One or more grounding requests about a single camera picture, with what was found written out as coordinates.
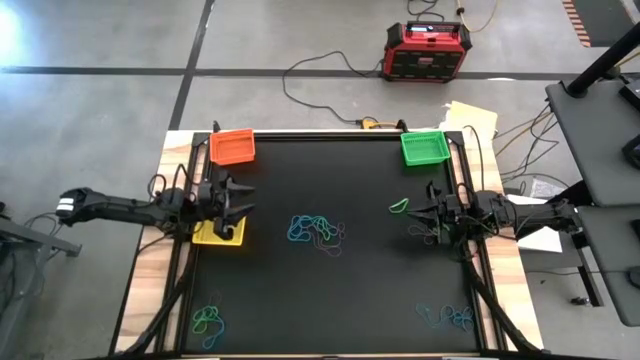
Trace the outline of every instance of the black table surface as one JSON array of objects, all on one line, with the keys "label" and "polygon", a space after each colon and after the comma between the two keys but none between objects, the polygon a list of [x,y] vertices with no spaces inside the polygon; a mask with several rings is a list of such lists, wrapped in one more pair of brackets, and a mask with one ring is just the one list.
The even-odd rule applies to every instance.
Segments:
[{"label": "black table surface", "polygon": [[546,88],[551,109],[599,206],[640,205],[640,170],[627,163],[621,151],[640,134],[640,112],[618,94],[622,87],[617,80],[599,82],[581,99],[567,95],[560,84]]},{"label": "black table surface", "polygon": [[640,219],[640,206],[581,207],[578,213],[620,320],[627,326],[640,326],[640,289],[624,273],[640,266],[640,238],[631,227],[632,220]]},{"label": "black table surface", "polygon": [[[417,303],[439,319],[443,305],[471,306],[461,264],[407,234],[414,224],[388,206],[425,199],[433,180],[452,190],[446,163],[407,168],[399,139],[256,142],[256,160],[229,166],[256,187],[240,247],[199,248],[189,316],[215,302],[226,331],[204,350],[187,336],[186,353],[376,354],[478,350],[468,332],[444,321],[432,328]],[[322,215],[346,225],[342,255],[287,240],[295,215]]]}]

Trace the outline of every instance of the floor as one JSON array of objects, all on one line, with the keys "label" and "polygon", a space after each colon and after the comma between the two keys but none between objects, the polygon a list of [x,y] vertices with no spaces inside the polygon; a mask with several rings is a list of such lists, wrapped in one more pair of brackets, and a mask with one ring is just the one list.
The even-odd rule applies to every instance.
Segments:
[{"label": "floor", "polygon": [[[624,2],[640,20],[632,0]],[[492,1],[466,3],[468,21],[479,24]],[[454,20],[454,7],[454,0],[441,0],[433,10]],[[382,57],[386,28],[409,19],[405,4],[391,0],[0,1],[0,66],[7,66],[0,70],[0,199],[22,222],[51,211],[73,187],[144,198],[167,129],[209,129],[213,120],[224,128],[350,127],[289,101],[281,71],[338,49],[355,68],[371,69]],[[349,118],[435,126],[456,100],[497,112],[498,128],[506,130],[544,107],[546,85],[575,76],[605,50],[580,45],[561,0],[501,1],[493,23],[472,41],[461,79],[445,86],[344,72],[312,73],[287,85]],[[301,68],[346,66],[334,57]],[[625,69],[640,70],[640,62]],[[549,135],[561,141],[555,158],[530,172],[579,180],[560,130]],[[517,167],[529,144],[512,145],[498,158],[500,168]],[[531,177],[507,185],[520,180],[530,185]],[[60,233],[83,245],[82,256],[51,261],[17,344],[20,358],[106,354],[139,233],[139,226],[106,221]],[[584,295],[576,277],[530,274],[529,282],[548,349],[635,356],[640,331],[620,324],[610,300],[602,309],[568,305]]]}]

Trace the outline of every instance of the orange bin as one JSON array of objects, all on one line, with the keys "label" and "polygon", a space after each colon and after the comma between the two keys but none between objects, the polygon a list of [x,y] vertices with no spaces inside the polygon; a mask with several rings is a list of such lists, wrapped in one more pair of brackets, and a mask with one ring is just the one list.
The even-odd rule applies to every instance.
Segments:
[{"label": "orange bin", "polygon": [[209,144],[211,161],[218,165],[253,161],[256,157],[253,129],[212,133]]}]

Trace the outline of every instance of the red power station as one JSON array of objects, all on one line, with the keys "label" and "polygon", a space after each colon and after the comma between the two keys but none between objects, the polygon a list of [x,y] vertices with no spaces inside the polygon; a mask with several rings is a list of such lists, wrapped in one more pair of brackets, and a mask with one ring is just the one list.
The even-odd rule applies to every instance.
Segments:
[{"label": "red power station", "polygon": [[449,82],[469,49],[469,30],[460,23],[396,23],[387,29],[382,75],[387,80]]}]

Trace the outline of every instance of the wooden table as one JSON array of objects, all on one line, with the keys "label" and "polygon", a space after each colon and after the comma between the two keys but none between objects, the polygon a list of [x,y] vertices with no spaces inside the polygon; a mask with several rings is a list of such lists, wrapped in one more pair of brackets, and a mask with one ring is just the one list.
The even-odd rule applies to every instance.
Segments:
[{"label": "wooden table", "polygon": [[[482,129],[478,128],[478,124],[474,124],[474,126],[479,133],[482,133]],[[194,131],[169,131],[167,133],[160,165],[158,167],[158,174],[164,175],[168,183],[173,181],[176,166],[181,163],[187,164],[191,151],[193,133]],[[478,145],[475,138],[471,135],[470,130],[467,129],[467,131],[464,132],[464,137],[466,155],[474,188],[480,190],[482,167],[480,166]],[[492,144],[490,141],[483,141],[481,142],[481,146],[484,160],[485,189],[503,192]],[[462,179],[458,153],[453,146],[451,150],[456,179]],[[203,156],[201,156],[198,160],[198,166],[196,167],[196,176],[194,178],[196,182],[199,181],[203,161]],[[184,180],[184,175],[180,174],[177,181],[178,186],[184,184]],[[156,183],[156,187],[159,189],[160,184]],[[504,229],[502,234],[513,236],[513,230]],[[142,231],[139,246],[144,246],[161,236],[162,234],[159,230],[145,227]],[[137,257],[130,286],[125,293],[125,308],[122,313],[118,336],[117,339],[115,339],[115,351],[125,350],[132,345],[160,308],[164,295],[172,244],[173,240],[162,240],[158,244],[146,249]],[[517,243],[513,240],[493,237],[487,239],[486,244],[498,302],[524,336],[532,344],[538,348],[542,348],[542,338],[538,329],[538,323],[533,303],[531,302]],[[182,246],[182,259],[179,273],[181,273],[182,266],[186,260],[189,244],[185,243]],[[175,338],[178,309],[179,303],[176,304],[169,318],[165,350],[173,349],[172,339]],[[488,347],[496,348],[497,345],[495,336],[493,335],[491,314],[482,301],[481,312],[483,326],[487,334]],[[511,342],[509,342],[509,348],[515,350]]]}]

